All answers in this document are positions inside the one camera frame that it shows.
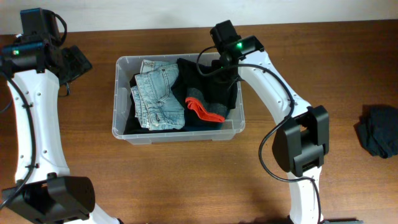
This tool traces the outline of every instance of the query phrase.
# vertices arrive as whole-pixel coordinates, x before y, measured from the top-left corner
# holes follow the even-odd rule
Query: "white wall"
[[[398,19],[398,0],[0,0],[0,34],[20,33],[19,11],[34,7],[60,14],[70,31],[211,27],[227,19],[234,25]]]

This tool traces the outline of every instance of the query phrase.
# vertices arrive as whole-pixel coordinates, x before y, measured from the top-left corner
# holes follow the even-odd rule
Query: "folded clothes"
[[[216,77],[203,77],[196,63],[182,58],[177,60],[180,76],[172,87],[173,94],[187,109],[196,113],[199,119],[222,123],[230,109],[235,109],[238,86],[236,82],[220,83]],[[200,65],[204,73],[218,68]]]
[[[361,118],[358,136],[372,156],[390,158],[398,154],[398,109],[372,106],[369,115]]]
[[[150,131],[181,129],[184,108],[170,90],[178,77],[177,64],[144,60],[141,72],[134,76],[137,85],[131,88],[141,127]]]
[[[140,73],[135,74],[130,80],[132,105],[124,134],[211,131],[221,128],[229,110],[235,108],[238,94],[237,84],[235,82],[220,83],[215,77],[202,77],[197,73],[195,63],[184,59],[179,59],[178,62],[179,64],[174,63],[174,66],[178,66],[177,77],[175,77],[175,70],[172,69],[173,64],[170,62],[142,61]],[[214,65],[212,67],[200,65],[200,67],[204,73],[208,73],[220,67],[216,63]],[[173,72],[171,72],[172,75],[170,77],[168,75],[164,76],[159,71],[167,74],[170,71]],[[160,116],[159,110],[154,112],[151,109],[152,104],[156,104],[159,99],[162,99],[160,95],[167,95],[165,88],[164,91],[166,93],[159,93],[159,91],[163,91],[161,90],[163,88],[158,87],[167,86],[167,83],[171,89],[169,96],[174,96],[178,104],[183,108],[183,112],[181,113],[178,110],[178,118],[175,119],[169,109],[166,109],[165,112],[163,109],[165,106],[176,108],[176,105],[173,105],[173,103],[169,105],[168,101],[165,101],[164,105],[155,108],[166,114],[162,119],[165,119],[168,125],[155,126],[157,118],[160,118]],[[173,125],[173,121],[182,120],[181,115],[183,116],[184,124],[176,122],[179,125]]]

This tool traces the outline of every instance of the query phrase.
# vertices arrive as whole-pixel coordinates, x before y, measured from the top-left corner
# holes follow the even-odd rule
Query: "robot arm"
[[[66,36],[60,38],[55,17],[66,25],[51,11],[21,11],[24,35],[19,38],[19,43],[2,49],[0,72],[9,80],[17,118],[17,185],[27,178],[27,168],[35,158],[35,166],[22,191],[16,191],[19,186],[5,189],[2,197],[8,202],[5,206],[32,223],[119,224],[118,219],[110,217],[95,204],[94,188],[89,178],[70,176],[62,152],[58,90],[60,85],[91,69],[91,64],[75,46],[63,50],[58,48]],[[11,82],[15,83],[22,96]],[[26,116],[27,110],[32,115],[35,141],[31,139],[32,127]],[[34,155],[32,142],[37,149]]]
[[[230,21],[217,24],[210,34],[224,67],[259,65],[279,78],[280,81],[256,67],[238,67],[237,75],[259,95],[276,124],[281,123],[290,110],[293,110],[291,118],[277,130],[272,150],[289,180],[308,177],[314,181],[318,189],[323,157],[328,153],[329,120],[326,110],[322,106],[312,108],[294,92],[275,69],[264,47],[254,36],[242,39]],[[290,98],[280,82],[291,93],[295,102],[294,109],[290,107]],[[307,129],[301,132],[300,125]],[[320,217],[322,221],[312,182],[290,182],[289,187],[292,198],[290,220],[294,224],[316,224]]]

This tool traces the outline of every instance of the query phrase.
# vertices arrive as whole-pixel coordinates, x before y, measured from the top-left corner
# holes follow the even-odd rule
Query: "red cloth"
[[[209,113],[206,111],[202,103],[194,97],[187,97],[185,102],[188,105],[188,109],[194,110],[198,117],[204,121],[212,121],[218,123],[224,123],[225,118],[215,113]]]

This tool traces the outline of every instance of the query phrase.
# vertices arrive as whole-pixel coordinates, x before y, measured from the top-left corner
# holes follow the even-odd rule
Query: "wire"
[[[1,204],[0,204],[0,210],[4,208],[7,204],[9,204],[24,188],[25,184],[29,180],[30,176],[33,173],[33,170],[35,168],[35,163],[36,163],[36,138],[35,138],[35,130],[33,127],[33,118],[32,118],[32,113],[30,112],[30,106],[24,96],[24,94],[21,92],[19,87],[15,84],[15,82],[9,78],[7,75],[5,75],[3,72],[0,72],[0,75],[2,75],[6,80],[14,87],[15,91],[17,91],[18,95],[20,96],[22,102],[24,103],[23,107],[26,109],[27,113],[27,119],[29,121],[29,128],[30,128],[30,140],[32,141],[32,157],[30,159],[30,165],[27,166],[29,169],[24,180],[19,184],[17,183],[17,190],[7,199],[5,199]]]
[[[6,112],[6,111],[11,107],[11,105],[12,105],[12,100],[10,100],[10,102],[8,103],[8,105],[7,105],[3,110],[0,110],[0,113]]]
[[[62,95],[62,96],[58,95],[58,97],[66,97],[66,96],[69,96],[69,95],[70,95],[70,87],[69,87],[69,84],[66,83],[65,86],[66,86],[66,88],[67,88],[67,94],[66,94],[66,95]]]
[[[321,214],[322,214],[322,211],[321,211],[321,202],[320,202],[319,190],[318,190],[317,184],[316,184],[316,182],[315,182],[315,179],[314,179],[314,178],[311,178],[311,177],[300,177],[300,178],[298,178],[298,179],[285,179],[285,178],[278,177],[277,175],[275,175],[274,173],[272,173],[272,172],[268,169],[268,167],[266,166],[266,164],[265,164],[265,162],[264,162],[264,160],[263,160],[263,158],[262,158],[262,149],[263,149],[263,147],[264,147],[266,141],[267,141],[267,140],[268,140],[268,139],[269,139],[281,126],[283,126],[283,125],[292,117],[292,114],[293,114],[293,112],[294,112],[295,101],[294,101],[294,98],[293,98],[291,92],[290,92],[289,89],[287,88],[286,84],[285,84],[273,71],[271,71],[271,70],[269,70],[269,69],[267,69],[267,68],[264,68],[264,67],[262,67],[262,66],[253,65],[253,64],[228,65],[227,67],[223,67],[223,68],[217,69],[217,70],[215,70],[215,71],[213,71],[213,72],[210,72],[210,73],[202,73],[201,70],[200,70],[200,68],[199,68],[199,59],[200,59],[200,56],[201,56],[204,52],[206,52],[207,50],[210,50],[210,49],[213,49],[213,48],[216,48],[216,46],[208,47],[208,48],[202,50],[202,51],[200,52],[200,54],[198,55],[198,58],[197,58],[197,70],[198,70],[198,72],[199,72],[200,75],[203,75],[204,77],[210,77],[210,76],[216,75],[216,74],[218,74],[218,73],[220,73],[220,72],[223,72],[223,71],[226,71],[226,70],[230,70],[230,69],[232,69],[232,68],[238,68],[238,67],[253,67],[253,68],[261,69],[264,73],[268,73],[268,74],[270,74],[271,76],[273,76],[273,77],[280,83],[280,85],[282,86],[282,88],[285,90],[285,92],[286,92],[286,94],[288,95],[289,100],[290,100],[290,107],[291,107],[291,109],[290,109],[288,115],[287,115],[279,124],[277,124],[277,126],[275,126],[274,128],[272,128],[272,129],[268,132],[268,134],[266,134],[266,136],[264,137],[264,139],[261,141],[260,146],[259,146],[259,160],[260,160],[260,163],[261,163],[262,168],[263,168],[271,177],[275,178],[276,180],[279,180],[279,181],[282,181],[282,182],[287,182],[287,183],[296,183],[296,182],[300,182],[300,181],[304,181],[304,180],[309,180],[309,181],[312,183],[312,185],[313,185],[313,188],[314,188],[314,190],[315,190],[315,195],[316,195],[317,201],[318,201],[318,221],[317,221],[317,223],[318,223],[318,224],[324,223],[324,222],[321,222],[321,221],[320,221],[320,219],[321,219]]]
[[[59,45],[59,46],[61,46],[67,39],[68,26],[67,26],[67,23],[60,17],[60,15],[54,13],[54,16],[60,20],[60,22],[62,23],[62,26],[63,26],[63,36],[61,38],[61,44]]]

